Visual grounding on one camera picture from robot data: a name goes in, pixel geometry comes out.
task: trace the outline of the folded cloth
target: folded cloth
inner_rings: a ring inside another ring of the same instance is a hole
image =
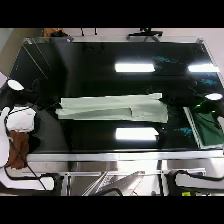
[[[29,152],[29,135],[16,131],[10,131],[10,137],[13,139],[9,150],[9,159],[5,167],[22,169],[27,166],[26,155]]]
[[[150,95],[62,98],[59,119],[130,120],[166,123],[167,107],[158,99],[161,93]]]
[[[32,108],[27,107],[14,107],[12,113],[7,120],[7,128],[9,131],[30,132],[34,129],[34,117],[36,112]]]

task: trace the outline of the pale green cloth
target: pale green cloth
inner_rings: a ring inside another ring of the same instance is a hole
[[[57,109],[59,119],[130,120],[166,123],[167,107],[158,99],[161,93],[150,95],[62,98]]]

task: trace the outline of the black table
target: black table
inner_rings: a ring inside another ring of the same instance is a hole
[[[190,72],[188,66],[213,64],[202,40],[191,43],[103,41],[76,38],[25,39],[10,77],[30,88],[41,80],[42,98],[151,94],[168,97],[168,122],[58,120],[38,112],[41,144],[33,154],[203,151],[195,141],[183,107],[194,108],[197,95],[221,93],[217,72]],[[151,73],[117,73],[116,63],[152,63]],[[118,127],[154,127],[160,141],[118,142]]]

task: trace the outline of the white cloth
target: white cloth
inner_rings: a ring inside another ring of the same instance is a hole
[[[131,120],[166,123],[167,107],[161,93],[109,97],[62,98],[59,119]]]
[[[14,107],[12,112],[26,107]],[[32,108],[10,114],[7,120],[9,131],[30,132],[34,129],[34,116],[36,112]]]

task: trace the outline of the glossy black tabletop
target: glossy black tabletop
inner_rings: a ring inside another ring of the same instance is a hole
[[[149,63],[154,71],[116,72],[118,63]],[[203,43],[67,42],[52,38],[25,43],[10,77],[26,88],[41,80],[43,98],[163,94],[168,105],[165,124],[56,119],[64,130],[68,151],[195,150],[199,147],[183,107],[194,109],[204,101],[203,96],[223,91],[217,72],[189,70],[191,65],[203,64],[213,64]],[[118,141],[115,130],[119,127],[154,127],[159,138],[154,142]],[[54,147],[47,150],[64,152]]]

